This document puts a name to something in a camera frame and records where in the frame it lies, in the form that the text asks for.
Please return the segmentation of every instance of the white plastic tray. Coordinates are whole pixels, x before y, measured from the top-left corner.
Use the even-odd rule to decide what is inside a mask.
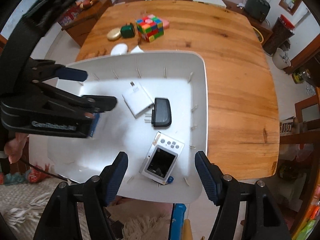
[[[85,182],[124,151],[129,165],[118,195],[167,203],[195,201],[202,184],[194,155],[199,150],[207,151],[208,100],[203,59],[190,52],[158,51],[103,56],[69,66],[86,70],[89,77],[84,83],[59,80],[58,88],[79,96],[115,96],[118,104],[100,116],[93,138],[49,137],[48,157],[55,163],[55,171]],[[170,101],[172,124],[161,132],[186,145],[172,171],[172,184],[158,185],[138,173],[159,129],[145,123],[144,115],[135,119],[126,106],[122,93],[130,88],[131,81],[139,82],[152,98]]]

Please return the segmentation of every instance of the green box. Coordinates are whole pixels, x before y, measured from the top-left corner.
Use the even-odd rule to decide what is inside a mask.
[[[134,29],[134,25],[130,23],[129,25],[124,25],[120,29],[120,33],[123,38],[133,38],[136,35],[136,31]]]

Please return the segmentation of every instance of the camera screen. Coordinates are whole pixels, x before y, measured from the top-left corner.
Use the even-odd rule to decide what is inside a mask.
[[[164,178],[175,158],[175,155],[164,151],[163,149],[157,148],[153,158],[150,162],[148,171]]]

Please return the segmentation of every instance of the wooden dresser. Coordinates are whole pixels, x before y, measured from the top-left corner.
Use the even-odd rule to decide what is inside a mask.
[[[63,26],[62,30],[65,30],[81,47],[96,22],[110,6],[112,6],[111,0],[99,0],[91,8],[82,11],[73,22]]]

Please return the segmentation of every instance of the power adapter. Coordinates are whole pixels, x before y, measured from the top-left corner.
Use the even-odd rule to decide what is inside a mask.
[[[155,109],[152,110],[152,114],[145,114],[146,117],[151,119],[145,119],[145,122],[150,122],[153,127],[168,127],[171,125],[171,107],[168,98],[155,98]]]

